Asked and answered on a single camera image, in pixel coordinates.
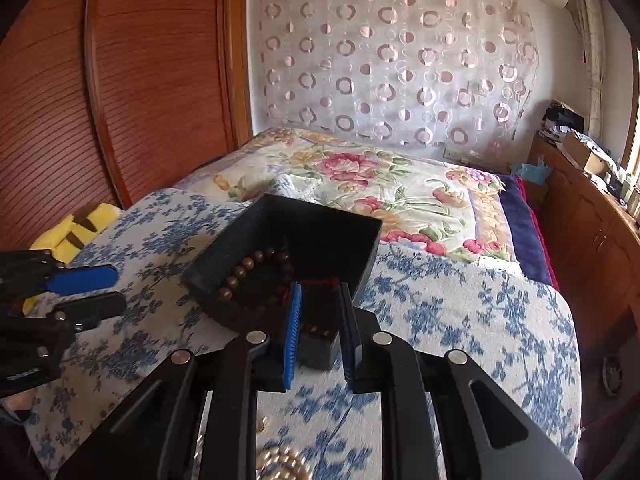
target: blue gripper pad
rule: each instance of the blue gripper pad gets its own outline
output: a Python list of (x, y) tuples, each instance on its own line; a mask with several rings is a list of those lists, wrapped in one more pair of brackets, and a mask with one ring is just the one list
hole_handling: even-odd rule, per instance
[(60, 296), (71, 296), (109, 288), (118, 281), (118, 271), (110, 265), (57, 270), (47, 280), (47, 290)]

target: circle pattern curtain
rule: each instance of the circle pattern curtain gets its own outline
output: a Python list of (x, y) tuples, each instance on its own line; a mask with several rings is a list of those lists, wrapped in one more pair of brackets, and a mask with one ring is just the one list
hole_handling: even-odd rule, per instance
[(508, 152), (538, 66), (519, 0), (253, 4), (269, 126), (423, 156)]

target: blue floral quilt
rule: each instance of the blue floral quilt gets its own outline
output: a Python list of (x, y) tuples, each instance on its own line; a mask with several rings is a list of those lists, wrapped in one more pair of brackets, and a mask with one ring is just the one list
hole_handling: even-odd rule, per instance
[[(202, 313), (180, 274), (245, 206), (161, 190), (129, 209), (74, 260), (75, 266), (116, 266), (116, 289), (128, 307), (123, 316), (80, 333), (64, 356), (62, 377), (38, 390), (26, 431), (52, 476), (170, 352), (212, 351), (234, 337)], [(43, 316), (59, 301), (47, 295), (35, 314)], [(380, 244), (360, 306), (421, 351), (464, 349), (574, 459), (577, 342), (569, 308), (552, 288), (389, 242)], [(293, 389), (260, 394), (258, 410), (268, 418), (258, 447), (302, 450), (314, 478), (380, 477), (379, 397), (351, 394), (340, 361), (328, 373), (298, 368)]]

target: wooden cabinet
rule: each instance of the wooden cabinet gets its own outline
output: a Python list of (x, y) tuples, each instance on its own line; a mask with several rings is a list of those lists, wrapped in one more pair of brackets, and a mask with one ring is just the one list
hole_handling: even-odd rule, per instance
[(536, 137), (529, 162), (554, 168), (540, 211), (560, 292), (574, 316), (581, 351), (606, 351), (631, 335), (640, 304), (640, 238), (634, 220), (562, 154)]

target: wooden wardrobe door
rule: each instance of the wooden wardrobe door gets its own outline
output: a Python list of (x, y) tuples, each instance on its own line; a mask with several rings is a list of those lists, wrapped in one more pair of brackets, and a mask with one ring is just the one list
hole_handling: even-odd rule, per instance
[(223, 0), (88, 0), (90, 98), (126, 205), (233, 148), (222, 17)]
[(0, 44), (0, 250), (118, 203), (86, 100), (83, 20), (84, 0), (30, 0)]

